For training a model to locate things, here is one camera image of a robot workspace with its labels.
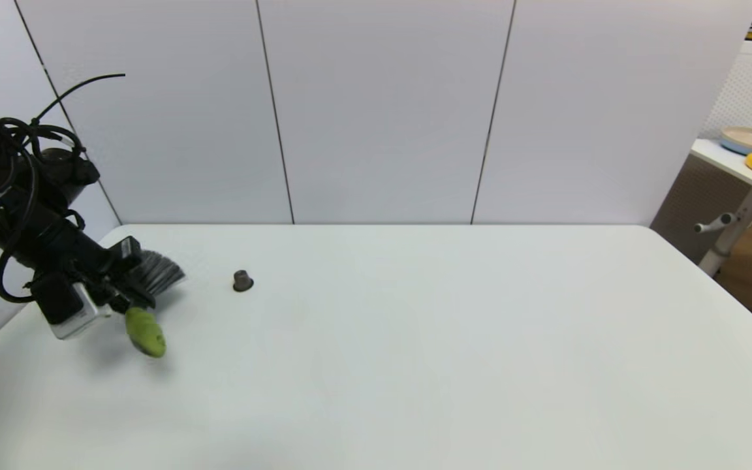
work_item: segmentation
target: table leg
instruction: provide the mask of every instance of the table leg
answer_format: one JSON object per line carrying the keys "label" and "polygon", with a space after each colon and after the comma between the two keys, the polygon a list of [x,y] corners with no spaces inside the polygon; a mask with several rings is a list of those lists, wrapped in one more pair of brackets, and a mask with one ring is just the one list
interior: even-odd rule
{"label": "table leg", "polygon": [[739,207],[739,210],[735,212],[736,221],[725,228],[725,231],[719,235],[719,239],[715,241],[713,247],[704,255],[704,259],[698,263],[698,267],[701,268],[704,273],[710,276],[714,276],[718,273],[721,265],[729,258],[730,250],[739,241],[747,227],[750,227],[752,223],[752,188]]}

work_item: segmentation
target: small brown object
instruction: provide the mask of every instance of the small brown object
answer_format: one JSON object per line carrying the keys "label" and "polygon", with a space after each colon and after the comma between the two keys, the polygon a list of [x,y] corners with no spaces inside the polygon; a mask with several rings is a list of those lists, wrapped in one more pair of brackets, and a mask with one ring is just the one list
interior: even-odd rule
{"label": "small brown object", "polygon": [[239,270],[234,273],[234,290],[236,292],[245,292],[254,285],[254,279],[248,277],[245,270]]}

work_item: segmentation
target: white table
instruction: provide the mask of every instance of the white table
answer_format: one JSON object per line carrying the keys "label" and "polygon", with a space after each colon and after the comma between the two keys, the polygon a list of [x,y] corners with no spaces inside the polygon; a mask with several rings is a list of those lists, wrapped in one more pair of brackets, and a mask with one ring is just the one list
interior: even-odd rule
{"label": "white table", "polygon": [[[0,470],[752,468],[752,315],[642,227],[127,226],[188,280],[0,331]],[[245,268],[253,289],[233,292]]]}
{"label": "white table", "polygon": [[744,164],[744,155],[723,148],[716,140],[695,140],[690,153],[750,185],[750,191],[744,197],[739,209],[734,212],[737,220],[721,233],[712,249],[698,264],[701,270],[712,276],[719,271],[721,265],[729,257],[730,250],[752,223],[752,169]]}

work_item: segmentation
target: green object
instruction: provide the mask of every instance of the green object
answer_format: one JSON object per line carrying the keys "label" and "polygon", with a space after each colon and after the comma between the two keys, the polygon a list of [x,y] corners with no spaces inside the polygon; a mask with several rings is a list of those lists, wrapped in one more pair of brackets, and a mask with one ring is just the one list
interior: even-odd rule
{"label": "green object", "polygon": [[152,357],[162,357],[167,350],[164,333],[155,316],[139,307],[126,311],[126,334],[138,351]]}

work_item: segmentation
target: black bristles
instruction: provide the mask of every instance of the black bristles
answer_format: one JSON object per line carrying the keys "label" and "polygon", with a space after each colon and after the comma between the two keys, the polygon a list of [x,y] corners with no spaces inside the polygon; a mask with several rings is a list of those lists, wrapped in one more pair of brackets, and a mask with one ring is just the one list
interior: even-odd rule
{"label": "black bristles", "polygon": [[141,264],[135,267],[129,275],[134,277],[153,297],[185,279],[185,273],[178,264],[167,256],[150,250],[141,252]]}

